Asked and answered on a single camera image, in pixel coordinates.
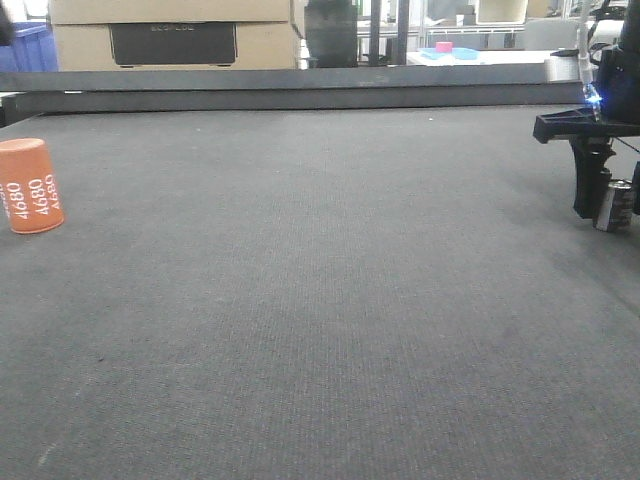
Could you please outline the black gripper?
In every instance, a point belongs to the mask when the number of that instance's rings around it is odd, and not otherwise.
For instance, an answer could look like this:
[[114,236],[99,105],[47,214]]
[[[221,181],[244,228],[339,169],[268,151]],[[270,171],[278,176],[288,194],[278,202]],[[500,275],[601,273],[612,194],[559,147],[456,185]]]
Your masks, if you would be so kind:
[[[556,114],[540,115],[533,137],[546,144],[570,137],[616,138],[639,134],[639,3],[627,6],[621,35],[616,45],[602,50],[597,69],[589,54],[589,3],[581,3],[578,31],[578,71],[585,106]],[[571,140],[576,169],[573,208],[583,219],[596,217],[611,171],[605,166],[615,155],[610,140]],[[632,211],[640,214],[640,161],[632,187]]]

